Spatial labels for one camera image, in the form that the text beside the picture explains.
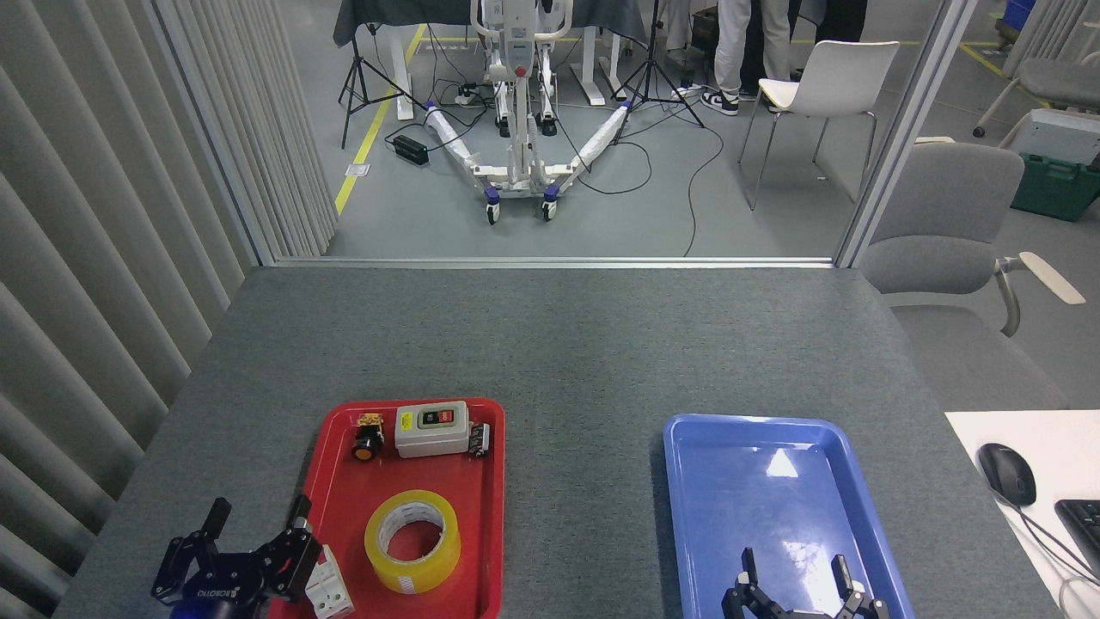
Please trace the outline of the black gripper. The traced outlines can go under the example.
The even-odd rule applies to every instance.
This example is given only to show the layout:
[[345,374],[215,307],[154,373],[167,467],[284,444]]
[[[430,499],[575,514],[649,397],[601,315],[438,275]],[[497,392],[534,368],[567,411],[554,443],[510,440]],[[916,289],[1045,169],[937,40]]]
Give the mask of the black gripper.
[[[219,555],[217,540],[232,505],[216,498],[204,526],[169,542],[150,595],[170,603],[172,618],[258,618],[268,597],[299,603],[322,551],[308,522],[311,506],[298,494],[283,532],[258,552]],[[187,579],[193,563],[198,571]]]
[[[735,586],[723,595],[721,607],[724,618],[745,618],[745,610],[755,618],[780,619],[831,619],[833,616],[820,611],[804,609],[777,609],[777,604],[760,588],[757,565],[755,565],[754,549],[743,549],[743,571],[738,574]],[[853,581],[847,560],[836,554],[831,560],[831,568],[838,596],[842,598],[840,610],[834,618],[889,618],[890,608],[880,598],[875,598],[861,589],[858,581]]]

